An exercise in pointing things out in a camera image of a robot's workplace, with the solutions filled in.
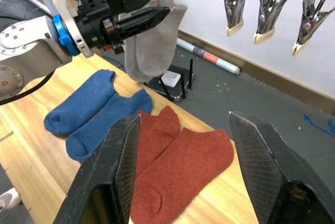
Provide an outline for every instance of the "sock toe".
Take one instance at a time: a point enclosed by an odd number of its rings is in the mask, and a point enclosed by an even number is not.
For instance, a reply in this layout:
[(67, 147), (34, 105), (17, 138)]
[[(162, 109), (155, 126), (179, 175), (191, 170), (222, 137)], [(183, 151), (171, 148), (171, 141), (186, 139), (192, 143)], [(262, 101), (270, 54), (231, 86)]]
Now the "sock toe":
[(71, 158), (80, 162), (86, 160), (89, 154), (79, 139), (68, 137), (65, 144), (66, 151)]
[(62, 134), (61, 117), (57, 114), (47, 114), (44, 127), (52, 134)]
[(162, 207), (162, 196), (149, 184), (135, 184), (131, 218), (134, 223), (151, 223)]
[(136, 103), (138, 103), (138, 101), (140, 101), (140, 105), (139, 107), (141, 108), (142, 111), (144, 111), (145, 113), (150, 114), (152, 111), (152, 100), (151, 97), (149, 96), (149, 94), (146, 92), (145, 89), (141, 89), (140, 91), (138, 91), (137, 93), (134, 94), (134, 96), (131, 98), (133, 101), (136, 101)]

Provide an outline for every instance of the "blue sock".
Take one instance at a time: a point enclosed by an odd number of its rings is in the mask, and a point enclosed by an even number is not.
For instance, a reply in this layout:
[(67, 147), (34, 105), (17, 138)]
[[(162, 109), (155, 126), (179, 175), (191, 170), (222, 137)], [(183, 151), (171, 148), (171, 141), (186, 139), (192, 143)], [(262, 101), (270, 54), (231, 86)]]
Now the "blue sock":
[(44, 119), (44, 127), (56, 135), (67, 135), (92, 118), (115, 93), (114, 71), (100, 70)]
[(151, 113), (152, 110), (151, 98), (144, 89), (130, 98), (115, 93), (94, 118), (68, 137), (68, 155), (74, 160), (85, 161), (105, 139), (110, 127), (140, 109), (146, 113)]

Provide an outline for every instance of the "blue ring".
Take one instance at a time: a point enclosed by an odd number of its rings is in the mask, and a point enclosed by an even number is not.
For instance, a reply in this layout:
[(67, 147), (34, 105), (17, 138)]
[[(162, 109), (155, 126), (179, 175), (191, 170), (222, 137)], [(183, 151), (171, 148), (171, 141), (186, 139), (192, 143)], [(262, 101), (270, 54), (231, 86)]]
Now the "blue ring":
[(53, 24), (56, 27), (56, 30), (58, 31), (59, 35), (59, 41), (60, 43), (67, 48), (69, 53), (71, 55), (79, 55), (79, 50), (75, 47), (74, 42), (68, 33), (66, 33), (66, 30), (64, 29), (61, 16), (59, 14), (56, 14), (53, 16)]

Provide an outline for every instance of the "cable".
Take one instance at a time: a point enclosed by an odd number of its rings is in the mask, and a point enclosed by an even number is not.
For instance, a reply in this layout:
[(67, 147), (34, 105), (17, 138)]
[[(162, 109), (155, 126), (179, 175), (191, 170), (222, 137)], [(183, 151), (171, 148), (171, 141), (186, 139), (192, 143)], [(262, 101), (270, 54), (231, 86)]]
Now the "cable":
[(11, 103), (11, 102), (14, 102), (14, 101), (16, 101), (16, 100), (18, 100), (18, 99), (21, 99), (21, 98), (23, 98), (23, 97), (25, 97), (25, 96), (28, 96), (28, 95), (30, 95), (31, 93), (37, 91), (39, 88), (41, 88), (42, 86), (44, 86), (44, 85), (47, 83), (47, 81), (49, 81), (49, 80), (51, 79), (51, 77), (52, 77), (52, 75), (54, 74), (54, 72), (55, 72), (55, 71), (53, 71), (53, 72), (51, 72), (50, 74), (48, 74), (45, 78), (43, 78), (43, 80), (42, 80), (41, 82), (39, 82), (39, 83), (38, 83), (37, 85), (35, 85), (33, 88), (31, 88), (31, 89), (29, 89), (29, 90), (27, 90), (27, 91), (25, 91), (25, 92), (23, 92), (23, 93), (21, 93), (21, 94), (19, 94), (19, 95), (16, 95), (16, 96), (14, 96), (14, 97), (11, 97), (11, 98), (8, 98), (8, 99), (4, 99), (4, 100), (0, 101), (0, 106), (1, 106), (1, 105), (5, 105), (5, 104), (8, 104), (8, 103)]
[(123, 68), (123, 64), (120, 63), (119, 61), (116, 61), (116, 60), (114, 60), (114, 59), (112, 59), (112, 58), (108, 58), (108, 57), (105, 57), (105, 56), (103, 56), (103, 58), (108, 59), (108, 60), (111, 60), (111, 61), (113, 61), (113, 62), (119, 64), (119, 66), (116, 66), (117, 68), (119, 68), (119, 69)]
[(324, 133), (328, 134), (328, 135), (331, 135), (333, 137), (335, 137), (335, 126), (334, 126), (334, 122), (333, 122), (333, 119), (330, 118), (329, 119), (329, 124), (330, 124), (330, 131), (320, 127), (320, 126), (317, 126), (315, 123), (313, 123), (312, 119), (307, 115), (307, 114), (304, 114), (304, 119), (310, 123), (311, 126), (315, 127), (316, 129), (320, 130), (320, 131), (323, 131)]
[[(9, 16), (9, 15), (0, 15), (0, 18), (5, 18), (5, 19), (11, 19), (11, 20), (17, 20), (17, 21), (24, 21), (25, 19), (18, 17), (18, 16)], [(19, 94), (16, 95), (14, 97), (8, 98), (8, 99), (4, 99), (2, 101), (0, 101), (0, 106), (1, 105), (5, 105), (8, 103), (11, 103), (13, 101), (16, 101), (20, 98), (23, 98), (25, 96), (30, 95), (31, 93), (37, 91), (39, 88), (41, 88), (42, 86), (44, 86), (46, 84), (47, 81), (49, 81), (49, 79), (51, 79), (52, 75), (54, 74), (55, 71), (51, 72), (50, 74), (48, 74), (41, 82), (39, 82), (37, 85), (35, 85), (33, 88)]]

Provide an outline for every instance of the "wooden table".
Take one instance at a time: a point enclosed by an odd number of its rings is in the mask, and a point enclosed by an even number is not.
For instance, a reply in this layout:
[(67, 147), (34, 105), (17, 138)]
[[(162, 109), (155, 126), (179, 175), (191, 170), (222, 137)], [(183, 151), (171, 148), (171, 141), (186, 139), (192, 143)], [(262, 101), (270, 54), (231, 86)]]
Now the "wooden table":
[[(59, 68), (43, 88), (0, 108), (0, 162), (37, 224), (53, 222), (80, 166), (68, 157), (65, 139), (47, 132), (43, 120), (100, 69), (116, 72), (114, 87), (122, 96), (130, 97), (145, 88), (152, 97), (154, 115), (169, 105), (182, 127), (212, 130), (102, 58), (74, 58), (71, 64)], [(257, 223), (236, 152), (232, 165), (205, 187), (174, 223)]]

